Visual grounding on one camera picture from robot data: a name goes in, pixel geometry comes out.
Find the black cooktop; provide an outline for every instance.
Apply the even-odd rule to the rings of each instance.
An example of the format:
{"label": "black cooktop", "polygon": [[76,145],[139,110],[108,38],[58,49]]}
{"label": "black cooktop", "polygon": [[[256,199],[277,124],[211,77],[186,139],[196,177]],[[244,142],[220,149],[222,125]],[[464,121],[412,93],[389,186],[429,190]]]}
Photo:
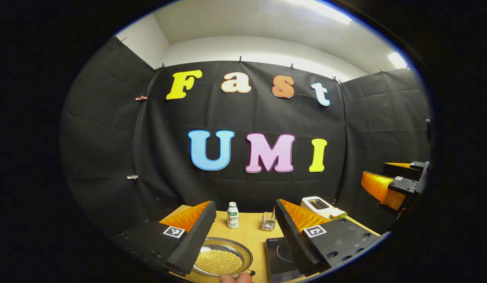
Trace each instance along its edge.
{"label": "black cooktop", "polygon": [[285,238],[266,239],[268,267],[272,283],[301,277]]}

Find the small bottle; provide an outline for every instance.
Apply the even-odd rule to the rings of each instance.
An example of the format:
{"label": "small bottle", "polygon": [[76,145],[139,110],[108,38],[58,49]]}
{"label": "small bottle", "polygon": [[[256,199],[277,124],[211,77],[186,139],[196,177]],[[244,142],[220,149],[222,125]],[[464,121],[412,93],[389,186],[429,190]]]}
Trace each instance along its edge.
{"label": "small bottle", "polygon": [[231,201],[228,208],[228,227],[231,229],[238,228],[238,208],[236,202]]}

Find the yellow letter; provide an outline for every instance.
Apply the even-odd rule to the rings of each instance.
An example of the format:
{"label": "yellow letter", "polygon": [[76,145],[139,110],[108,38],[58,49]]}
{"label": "yellow letter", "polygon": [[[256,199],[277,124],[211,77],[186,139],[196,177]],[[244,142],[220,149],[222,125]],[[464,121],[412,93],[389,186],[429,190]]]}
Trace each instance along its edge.
{"label": "yellow letter", "polygon": [[328,142],[322,138],[315,138],[311,140],[313,145],[313,161],[310,166],[310,172],[322,172],[324,171],[324,147],[328,145]]}
{"label": "yellow letter", "polygon": [[172,89],[170,93],[167,94],[167,99],[179,99],[184,98],[186,93],[184,92],[184,87],[186,90],[190,90],[195,83],[195,78],[200,79],[202,77],[202,71],[194,70],[187,72],[176,72],[172,75],[174,77],[174,82],[172,83]]}
{"label": "yellow letter", "polygon": [[231,72],[224,75],[223,79],[228,80],[221,84],[221,89],[224,92],[231,93],[238,91],[240,93],[247,93],[252,89],[251,86],[249,86],[249,76],[243,72]]}

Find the pink letter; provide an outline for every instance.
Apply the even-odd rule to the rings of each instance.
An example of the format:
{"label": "pink letter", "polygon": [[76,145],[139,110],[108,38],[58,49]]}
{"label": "pink letter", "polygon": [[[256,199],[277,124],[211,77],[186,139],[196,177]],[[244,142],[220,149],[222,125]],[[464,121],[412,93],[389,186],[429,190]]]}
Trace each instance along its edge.
{"label": "pink letter", "polygon": [[281,134],[276,140],[273,149],[270,148],[270,144],[263,134],[248,134],[247,140],[251,142],[251,159],[249,165],[245,167],[246,172],[261,172],[262,168],[259,166],[259,158],[261,158],[267,171],[272,170],[277,158],[276,172],[290,172],[294,169],[291,163],[292,142],[295,140],[293,135]]}

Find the white ceiling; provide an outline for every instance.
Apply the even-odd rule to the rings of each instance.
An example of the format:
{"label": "white ceiling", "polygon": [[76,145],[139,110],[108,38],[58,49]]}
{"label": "white ceiling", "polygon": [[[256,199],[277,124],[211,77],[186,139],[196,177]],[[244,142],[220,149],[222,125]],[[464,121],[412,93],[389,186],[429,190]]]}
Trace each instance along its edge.
{"label": "white ceiling", "polygon": [[394,69],[387,55],[398,52],[354,16],[345,25],[285,0],[180,0],[154,17],[171,44],[226,35],[278,38],[330,53],[368,74],[379,72],[377,66]]}

